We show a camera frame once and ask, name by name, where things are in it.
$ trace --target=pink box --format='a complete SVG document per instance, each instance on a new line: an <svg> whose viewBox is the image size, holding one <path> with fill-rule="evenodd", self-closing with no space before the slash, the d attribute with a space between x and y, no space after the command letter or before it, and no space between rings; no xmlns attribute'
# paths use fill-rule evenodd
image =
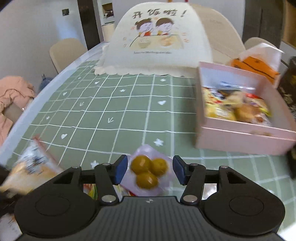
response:
<svg viewBox="0 0 296 241"><path fill-rule="evenodd" d="M296 142L296 122L286 103L268 79L249 71L201 62L196 83L196 147L249 154L281 155ZM272 127L205 117L202 86L217 87L221 81L252 87L247 90L264 99Z"/></svg>

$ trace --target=beige food cover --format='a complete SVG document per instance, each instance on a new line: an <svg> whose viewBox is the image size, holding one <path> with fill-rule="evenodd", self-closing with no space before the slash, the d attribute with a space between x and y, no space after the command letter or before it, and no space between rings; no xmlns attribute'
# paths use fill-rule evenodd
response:
<svg viewBox="0 0 296 241"><path fill-rule="evenodd" d="M120 20L95 73L194 77L200 61L213 58L196 11L187 3L148 2Z"/></svg>

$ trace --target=cartoon character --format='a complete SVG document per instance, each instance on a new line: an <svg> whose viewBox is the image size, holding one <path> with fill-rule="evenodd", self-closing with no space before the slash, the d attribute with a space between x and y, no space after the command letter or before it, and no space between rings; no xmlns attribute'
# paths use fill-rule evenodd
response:
<svg viewBox="0 0 296 241"><path fill-rule="evenodd" d="M136 22L137 31L139 32L139 36L150 36L153 32L153 24L151 18L143 19L139 22Z"/></svg>
<svg viewBox="0 0 296 241"><path fill-rule="evenodd" d="M169 35L169 31L172 30L174 22L170 18L160 18L156 22L158 29L157 35Z"/></svg>

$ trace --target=table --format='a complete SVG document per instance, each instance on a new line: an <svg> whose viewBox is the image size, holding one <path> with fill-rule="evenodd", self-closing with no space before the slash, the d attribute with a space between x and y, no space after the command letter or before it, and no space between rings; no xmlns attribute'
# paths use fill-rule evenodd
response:
<svg viewBox="0 0 296 241"><path fill-rule="evenodd" d="M230 166L283 201L286 216L281 229L295 222L296 182L289 178L285 157L194 147L194 79L96 76L96 62L86 61L59 74L60 82L54 80L34 100L0 149L3 164L11 167L36 134L65 169L112 163L121 154L130 155L142 144L149 144L169 157L179 155L187 163L208 169ZM175 178L164 195L180 198L183 190Z"/></svg>

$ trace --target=pink clothing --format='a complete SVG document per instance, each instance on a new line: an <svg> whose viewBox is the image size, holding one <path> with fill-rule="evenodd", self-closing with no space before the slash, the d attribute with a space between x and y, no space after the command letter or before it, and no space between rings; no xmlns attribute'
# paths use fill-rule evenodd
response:
<svg viewBox="0 0 296 241"><path fill-rule="evenodd" d="M5 141L12 121L5 117L2 112L11 103L19 108L25 108L30 98L35 97L33 86L20 76L6 76L0 80L0 146Z"/></svg>

